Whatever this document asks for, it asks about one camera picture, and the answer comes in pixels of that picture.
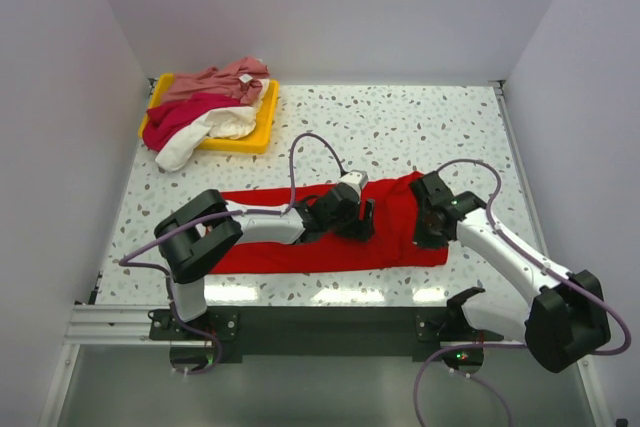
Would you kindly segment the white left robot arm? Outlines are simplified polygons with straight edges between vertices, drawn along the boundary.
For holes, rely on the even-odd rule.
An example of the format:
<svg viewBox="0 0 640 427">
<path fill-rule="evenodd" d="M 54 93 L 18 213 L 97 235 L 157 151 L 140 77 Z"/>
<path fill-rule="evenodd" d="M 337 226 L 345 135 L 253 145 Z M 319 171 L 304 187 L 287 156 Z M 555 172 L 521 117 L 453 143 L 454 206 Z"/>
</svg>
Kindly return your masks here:
<svg viewBox="0 0 640 427">
<path fill-rule="evenodd" d="M 204 277 L 234 246 L 305 245 L 330 234 L 367 241 L 374 234 L 374 211 L 375 201 L 364 200 L 360 186 L 344 181 L 313 200 L 291 206 L 243 205 L 214 189 L 203 192 L 154 229 L 174 284 L 173 329 L 185 339 L 205 332 Z"/>
</svg>

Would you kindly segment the red t shirt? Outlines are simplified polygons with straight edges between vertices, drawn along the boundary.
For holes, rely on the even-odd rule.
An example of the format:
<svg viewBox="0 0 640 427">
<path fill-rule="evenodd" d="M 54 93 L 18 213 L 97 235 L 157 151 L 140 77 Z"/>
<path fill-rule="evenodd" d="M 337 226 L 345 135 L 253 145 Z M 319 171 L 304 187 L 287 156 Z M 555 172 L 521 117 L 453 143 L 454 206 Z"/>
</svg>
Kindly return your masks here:
<svg viewBox="0 0 640 427">
<path fill-rule="evenodd" d="M 375 232 L 366 242 L 330 233 L 310 244 L 236 245 L 213 267 L 211 273 L 311 274 L 443 265 L 448 259 L 446 247 L 421 249 L 413 243 L 418 204 L 410 183 L 421 176 L 421 172 L 413 172 L 366 185 L 364 196 L 375 201 Z"/>
</svg>

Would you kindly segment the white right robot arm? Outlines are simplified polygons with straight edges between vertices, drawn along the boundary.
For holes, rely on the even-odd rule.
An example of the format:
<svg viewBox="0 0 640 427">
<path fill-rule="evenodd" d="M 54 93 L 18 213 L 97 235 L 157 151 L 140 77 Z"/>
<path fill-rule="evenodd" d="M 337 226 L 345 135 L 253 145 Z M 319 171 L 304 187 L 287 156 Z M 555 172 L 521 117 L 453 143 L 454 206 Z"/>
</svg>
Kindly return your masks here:
<svg viewBox="0 0 640 427">
<path fill-rule="evenodd" d="M 573 273 L 545 258 L 493 216 L 490 202 L 454 194 L 437 172 L 410 184 L 418 216 L 414 243 L 425 249 L 459 242 L 481 256 L 523 298 L 520 307 L 470 287 L 447 302 L 445 326 L 459 340 L 489 331 L 523 343 L 546 370 L 558 373 L 611 339 L 602 287 L 587 270 Z"/>
</svg>

